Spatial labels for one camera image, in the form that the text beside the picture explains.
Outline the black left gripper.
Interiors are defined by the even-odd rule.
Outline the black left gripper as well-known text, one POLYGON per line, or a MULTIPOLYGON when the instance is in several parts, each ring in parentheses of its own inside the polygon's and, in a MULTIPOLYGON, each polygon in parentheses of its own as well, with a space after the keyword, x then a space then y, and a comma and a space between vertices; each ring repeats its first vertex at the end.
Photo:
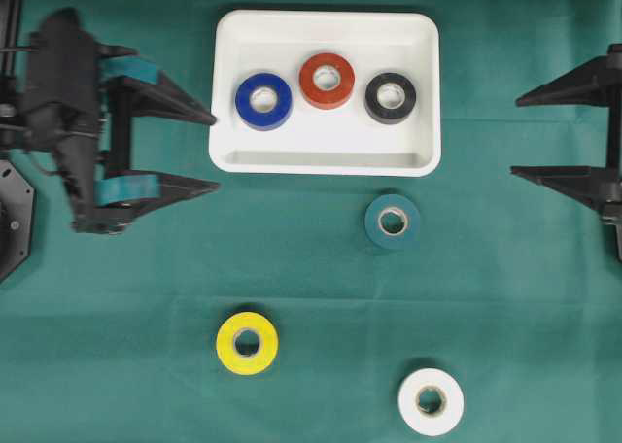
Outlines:
POLYGON ((73 228, 119 233, 140 216, 218 190, 216 182, 130 168, 134 117, 204 125, 214 125, 216 117, 136 51, 104 55, 98 67, 111 120, 110 149, 97 156, 104 174, 86 180, 90 196, 76 204, 73 228))

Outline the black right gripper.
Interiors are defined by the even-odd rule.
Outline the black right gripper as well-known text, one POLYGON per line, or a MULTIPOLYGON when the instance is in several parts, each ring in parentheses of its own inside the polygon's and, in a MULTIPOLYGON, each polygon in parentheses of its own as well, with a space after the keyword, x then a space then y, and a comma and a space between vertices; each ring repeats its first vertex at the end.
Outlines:
POLYGON ((516 99, 517 107, 584 105, 608 107, 605 168, 512 166, 513 175, 548 187, 621 224, 621 45, 608 47, 563 76, 516 99))

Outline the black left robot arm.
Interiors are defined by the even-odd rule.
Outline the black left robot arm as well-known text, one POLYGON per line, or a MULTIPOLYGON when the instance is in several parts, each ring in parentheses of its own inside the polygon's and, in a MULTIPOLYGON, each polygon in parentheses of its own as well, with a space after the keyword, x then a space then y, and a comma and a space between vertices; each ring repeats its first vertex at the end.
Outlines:
POLYGON ((74 8, 18 41, 22 0, 1 0, 1 273, 30 254, 35 189, 9 152, 47 153, 79 233, 117 234, 215 182, 131 167, 138 117, 213 125, 216 118, 135 49, 98 42, 74 8))

